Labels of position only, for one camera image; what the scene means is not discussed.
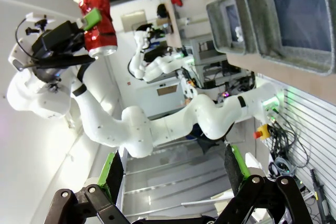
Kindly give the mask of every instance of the desk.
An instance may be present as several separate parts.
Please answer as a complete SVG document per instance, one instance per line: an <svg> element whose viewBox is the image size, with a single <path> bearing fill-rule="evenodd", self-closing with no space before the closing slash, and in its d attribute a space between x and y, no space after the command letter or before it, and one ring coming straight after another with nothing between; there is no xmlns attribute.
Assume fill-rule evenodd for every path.
<svg viewBox="0 0 336 224"><path fill-rule="evenodd" d="M170 22L173 26L173 30L174 32L172 34L167 34L166 35L166 39L167 39L167 45L169 47L177 47L177 48L181 48L182 47L182 42L181 42L181 37L180 37L180 33L179 33L179 29L177 26L177 22L176 22L176 17L175 17L175 13L174 13L174 6L172 4L171 0L164 0L164 6L167 9L167 12L169 13L169 18L170 18Z"/></svg>
<svg viewBox="0 0 336 224"><path fill-rule="evenodd" d="M232 65L262 73L336 104L336 74L322 77L314 73L273 63L258 54L245 56L228 54L227 59Z"/></svg>

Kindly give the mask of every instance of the wire bundle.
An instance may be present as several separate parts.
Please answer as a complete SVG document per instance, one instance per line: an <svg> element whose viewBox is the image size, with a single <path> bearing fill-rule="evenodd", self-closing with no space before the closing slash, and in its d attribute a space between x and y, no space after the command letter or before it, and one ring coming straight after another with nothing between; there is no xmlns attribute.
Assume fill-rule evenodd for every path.
<svg viewBox="0 0 336 224"><path fill-rule="evenodd" d="M269 126L268 131L271 135L271 155L274 159L274 165L278 170L280 175L290 175L293 176L296 168L304 168L309 163L309 155L304 147L304 145L299 141L297 133L294 131L292 125L288 120L283 117L277 110L274 111L288 124L290 130L285 130L281 125L275 121L271 126ZM290 150L298 143L303 152L306 155L306 162L302 165L294 165L292 160Z"/></svg>
<svg viewBox="0 0 336 224"><path fill-rule="evenodd" d="M234 82L234 84L229 87L229 92L232 92L236 88L239 92L246 92L253 89L255 87L255 84L256 77L254 72L251 72L251 75L242 77Z"/></svg>

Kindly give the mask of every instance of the slatted wall panel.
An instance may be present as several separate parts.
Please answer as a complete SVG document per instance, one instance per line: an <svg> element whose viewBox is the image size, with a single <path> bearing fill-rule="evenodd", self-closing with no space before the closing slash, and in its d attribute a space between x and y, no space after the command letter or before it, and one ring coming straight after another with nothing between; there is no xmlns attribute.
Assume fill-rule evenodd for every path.
<svg viewBox="0 0 336 224"><path fill-rule="evenodd" d="M308 166L298 168L296 175L313 190L309 170L315 169L317 178L324 184L331 213L336 217L336 106L291 86L271 81L283 86L285 99L282 114L294 126L310 156ZM298 165L306 161L299 144L293 148L292 156Z"/></svg>

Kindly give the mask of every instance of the cable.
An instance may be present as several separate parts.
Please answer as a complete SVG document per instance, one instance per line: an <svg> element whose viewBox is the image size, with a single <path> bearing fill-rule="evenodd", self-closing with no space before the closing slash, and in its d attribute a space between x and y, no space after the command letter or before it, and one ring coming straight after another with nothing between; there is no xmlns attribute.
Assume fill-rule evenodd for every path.
<svg viewBox="0 0 336 224"><path fill-rule="evenodd" d="M15 30L15 40L16 40L16 43L19 45L19 47L21 48L21 50L26 54L26 55L28 55L29 57L31 57L31 58L33 58L33 56L32 55L30 55L22 46L21 46L21 44L20 44L20 42L19 42L19 40L18 40L18 38L17 38L17 31L18 31L18 29L19 29L19 27L24 23L26 21L26 18L24 18L21 22L20 22L20 24L16 27L16 30Z"/></svg>
<svg viewBox="0 0 336 224"><path fill-rule="evenodd" d="M290 134L292 134L292 135L294 136L294 140L293 140L293 142L289 145L289 147L291 147L295 142L298 142L298 143L300 144L300 146L301 146L301 148L302 148L304 154L306 155L306 162L305 162L303 165L297 165L296 168L304 168L304 167L306 167L306 166L308 165L308 163L309 163L309 159L310 159L310 157L309 157L309 155L308 155L308 153L307 153L306 148L304 147L304 145L303 145L303 144L301 143L301 141L299 140L299 138L298 138L296 132L294 131L294 129L293 129L291 123L290 123L290 122L289 122L283 115L281 115L276 109L273 109L273 111L276 112L282 119L284 119L284 121L289 125L289 127L290 127L290 129L291 129L291 132L290 132L290 131L285 131L286 133L290 133Z"/></svg>
<svg viewBox="0 0 336 224"><path fill-rule="evenodd" d="M127 65L127 70L128 70L128 73L133 76L135 79L137 79L134 74L132 74L131 70L130 70L130 64L131 64L131 61L132 59L128 62L128 65Z"/></svg>
<svg viewBox="0 0 336 224"><path fill-rule="evenodd" d="M311 220L314 220L314 221L316 221L318 224L321 224L320 220L319 220L319 219L316 219L317 216L318 216L319 214L320 214L320 213L318 213L317 215L314 215L314 216L311 218Z"/></svg>
<svg viewBox="0 0 336 224"><path fill-rule="evenodd" d="M309 155L305 147L299 141L297 133L294 131L292 125L288 122L288 120L285 119L276 109L273 109L273 111L277 113L280 117L282 117L290 128L290 130L283 129L277 121L275 121L272 125L268 126L268 131L270 133L270 138L272 141L270 150L272 158L274 159L274 165L279 172L278 175L294 176L296 168L304 168L308 165ZM293 140L291 142L288 137L289 135L293 137ZM294 162L289 153L296 142L301 145L307 157L306 162L303 165L293 165Z"/></svg>
<svg viewBox="0 0 336 224"><path fill-rule="evenodd" d="M222 71L222 70L220 70L220 71L218 71L217 73L215 73L215 76L213 77L212 80L215 80L215 79L216 79L216 76L217 76L219 73L221 73L221 71Z"/></svg>
<svg viewBox="0 0 336 224"><path fill-rule="evenodd" d="M196 81L198 81L198 82L199 82L199 84L200 84L200 86L198 86L198 84L197 84L197 83L194 83L194 84L196 84L195 86L196 86L197 88L203 89L204 87L202 86L202 83L200 82L200 80L199 80L199 78L198 78L198 76L197 76L196 72L194 71L194 69L193 69L193 68L191 68L191 71L194 73L194 75L195 75L195 78L196 78Z"/></svg>

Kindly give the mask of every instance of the red button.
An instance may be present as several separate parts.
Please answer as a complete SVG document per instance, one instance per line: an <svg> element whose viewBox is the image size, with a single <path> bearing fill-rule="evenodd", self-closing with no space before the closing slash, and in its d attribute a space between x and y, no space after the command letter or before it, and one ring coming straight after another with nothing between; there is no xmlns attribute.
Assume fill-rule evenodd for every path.
<svg viewBox="0 0 336 224"><path fill-rule="evenodd" d="M253 137L254 139L260 138L263 135L263 133L261 131L257 131L253 133Z"/></svg>

